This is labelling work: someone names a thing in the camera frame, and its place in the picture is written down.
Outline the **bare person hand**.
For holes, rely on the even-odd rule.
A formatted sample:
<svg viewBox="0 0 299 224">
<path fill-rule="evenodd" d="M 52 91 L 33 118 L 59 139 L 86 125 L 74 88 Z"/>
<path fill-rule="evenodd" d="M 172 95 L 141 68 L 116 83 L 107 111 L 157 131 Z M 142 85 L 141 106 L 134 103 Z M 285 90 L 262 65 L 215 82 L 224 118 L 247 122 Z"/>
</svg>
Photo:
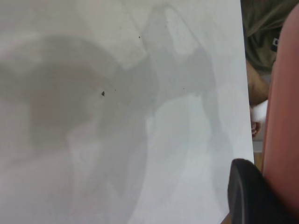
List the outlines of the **bare person hand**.
<svg viewBox="0 0 299 224">
<path fill-rule="evenodd" d="M 259 134 L 260 130 L 261 130 L 261 123 L 251 121 L 252 138 L 255 138 Z"/>
</svg>

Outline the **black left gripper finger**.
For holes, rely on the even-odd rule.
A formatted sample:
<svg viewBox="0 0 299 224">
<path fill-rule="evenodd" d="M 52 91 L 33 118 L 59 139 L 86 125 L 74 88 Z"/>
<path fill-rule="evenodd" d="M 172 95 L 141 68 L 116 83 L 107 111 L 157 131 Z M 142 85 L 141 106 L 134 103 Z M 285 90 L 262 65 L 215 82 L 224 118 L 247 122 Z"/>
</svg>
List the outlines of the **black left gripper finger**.
<svg viewBox="0 0 299 224">
<path fill-rule="evenodd" d="M 297 224 L 299 220 L 270 188 L 249 160 L 234 159 L 228 181 L 228 206 L 233 224 Z"/>
</svg>

